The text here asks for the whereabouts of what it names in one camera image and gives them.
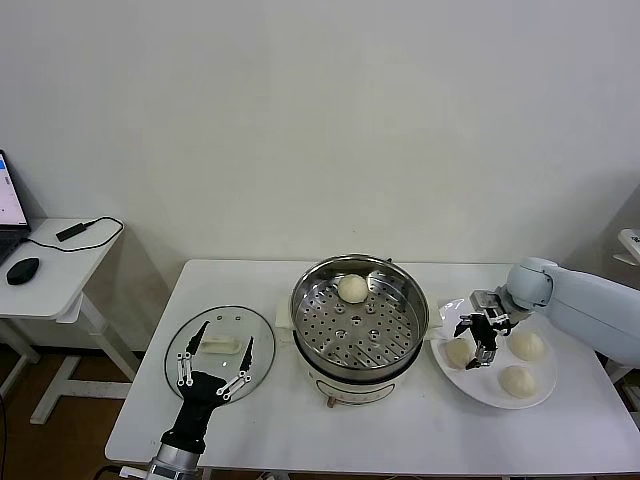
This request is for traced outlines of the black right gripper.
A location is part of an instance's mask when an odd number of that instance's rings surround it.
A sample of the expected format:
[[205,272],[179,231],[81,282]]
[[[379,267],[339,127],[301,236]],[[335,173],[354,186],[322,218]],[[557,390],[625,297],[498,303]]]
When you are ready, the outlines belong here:
[[475,356],[467,363],[465,369],[472,370],[490,366],[495,359],[496,337],[501,326],[498,323],[491,323],[483,314],[473,313],[459,317],[453,337],[458,338],[467,330],[471,330],[477,349]]

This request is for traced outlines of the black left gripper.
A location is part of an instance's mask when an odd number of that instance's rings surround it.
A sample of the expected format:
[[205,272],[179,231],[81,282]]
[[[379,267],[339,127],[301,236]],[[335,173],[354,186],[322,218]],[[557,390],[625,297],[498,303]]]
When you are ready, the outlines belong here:
[[161,437],[161,443],[190,453],[203,453],[212,412],[230,401],[232,397],[251,382],[249,370],[253,361],[254,337],[245,349],[239,371],[227,383],[224,379],[201,371],[192,372],[192,360],[204,337],[209,321],[205,321],[187,343],[184,351],[178,352],[177,386],[183,395],[183,403],[174,425]]

